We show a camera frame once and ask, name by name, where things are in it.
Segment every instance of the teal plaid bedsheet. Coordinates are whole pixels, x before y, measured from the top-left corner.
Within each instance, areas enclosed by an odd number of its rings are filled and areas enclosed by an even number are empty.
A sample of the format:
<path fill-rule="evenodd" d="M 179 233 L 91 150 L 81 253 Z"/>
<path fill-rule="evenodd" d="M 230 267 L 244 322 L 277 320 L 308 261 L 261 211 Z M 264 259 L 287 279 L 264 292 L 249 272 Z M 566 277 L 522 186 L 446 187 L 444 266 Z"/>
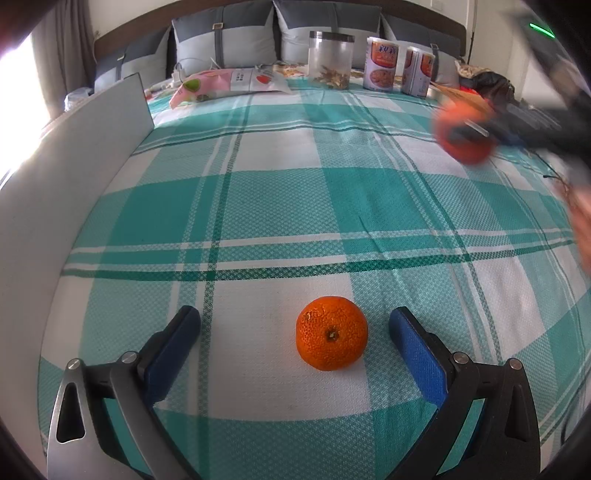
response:
<path fill-rule="evenodd" d="M 156 412 L 201 476 L 381 480 L 434 411 L 388 337 L 390 311 L 406 305 L 451 351 L 522 360 L 547 462 L 584 392 L 591 304 L 543 166 L 502 150 L 462 167 L 430 133 L 429 100 L 290 86 L 175 111 L 152 102 L 156 128 L 92 210 L 56 291 L 44 443 L 68 359 L 113 361 L 190 304 L 202 334 Z M 369 323 L 362 359 L 343 371 L 296 351 L 295 319 L 323 295 L 352 299 Z"/>

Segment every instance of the sunlight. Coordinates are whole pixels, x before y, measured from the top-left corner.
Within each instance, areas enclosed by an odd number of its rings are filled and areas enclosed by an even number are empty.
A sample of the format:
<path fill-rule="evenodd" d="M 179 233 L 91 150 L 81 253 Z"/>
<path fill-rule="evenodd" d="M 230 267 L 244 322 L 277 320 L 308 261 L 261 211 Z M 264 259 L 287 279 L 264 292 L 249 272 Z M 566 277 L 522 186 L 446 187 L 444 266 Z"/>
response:
<path fill-rule="evenodd" d="M 0 59 L 0 96 L 1 179 L 34 153 L 49 121 L 30 36 Z"/>

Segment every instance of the electrical outlet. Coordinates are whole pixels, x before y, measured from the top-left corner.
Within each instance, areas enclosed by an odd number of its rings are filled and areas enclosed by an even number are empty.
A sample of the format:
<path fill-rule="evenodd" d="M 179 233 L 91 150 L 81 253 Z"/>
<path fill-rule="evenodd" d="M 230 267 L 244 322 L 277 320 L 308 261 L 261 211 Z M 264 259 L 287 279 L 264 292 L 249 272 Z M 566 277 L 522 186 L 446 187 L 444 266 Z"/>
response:
<path fill-rule="evenodd" d="M 431 0 L 431 8 L 443 12 L 443 0 Z"/>

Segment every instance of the food can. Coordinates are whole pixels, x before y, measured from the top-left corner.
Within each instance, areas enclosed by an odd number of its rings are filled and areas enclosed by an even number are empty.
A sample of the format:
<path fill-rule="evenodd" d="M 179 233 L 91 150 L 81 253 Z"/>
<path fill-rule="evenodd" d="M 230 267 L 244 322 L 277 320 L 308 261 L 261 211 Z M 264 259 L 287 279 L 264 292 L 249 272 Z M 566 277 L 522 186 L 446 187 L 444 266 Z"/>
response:
<path fill-rule="evenodd" d="M 431 83 L 435 55 L 415 47 L 407 49 L 402 74 L 401 91 L 407 95 L 425 98 Z"/>
<path fill-rule="evenodd" d="M 368 37 L 363 87 L 378 92 L 392 92 L 397 60 L 398 45 L 382 38 Z"/>

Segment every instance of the gray pillow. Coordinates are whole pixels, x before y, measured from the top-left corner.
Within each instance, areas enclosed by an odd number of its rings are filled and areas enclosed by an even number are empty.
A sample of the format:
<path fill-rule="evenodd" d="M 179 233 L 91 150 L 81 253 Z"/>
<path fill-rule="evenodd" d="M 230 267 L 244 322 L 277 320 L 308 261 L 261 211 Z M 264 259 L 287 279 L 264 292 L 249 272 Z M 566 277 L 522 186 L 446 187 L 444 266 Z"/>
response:
<path fill-rule="evenodd" d="M 355 37 L 353 67 L 365 66 L 367 38 L 379 34 L 380 7 L 312 0 L 273 2 L 281 29 L 281 60 L 308 63 L 310 31 L 333 31 Z"/>
<path fill-rule="evenodd" d="M 139 73 L 144 88 L 166 79 L 166 52 L 170 27 L 139 38 L 108 55 L 96 65 L 95 92 L 117 80 Z"/>
<path fill-rule="evenodd" d="M 433 53 L 431 48 L 431 43 L 433 43 L 439 47 L 437 54 L 439 67 L 437 69 L 437 78 L 433 79 L 433 81 L 447 87 L 459 88 L 460 76 L 456 67 L 456 57 L 459 57 L 460 54 L 460 40 L 458 38 L 392 15 L 382 15 L 382 19 L 386 39 L 398 44 L 396 75 L 402 75 L 404 71 L 407 48 L 416 47 L 419 50 Z M 456 52 L 456 55 L 452 56 L 449 54 L 450 51 Z"/>
<path fill-rule="evenodd" d="M 277 61 L 271 0 L 208 8 L 173 20 L 177 61 L 187 75 L 220 68 L 254 67 Z"/>

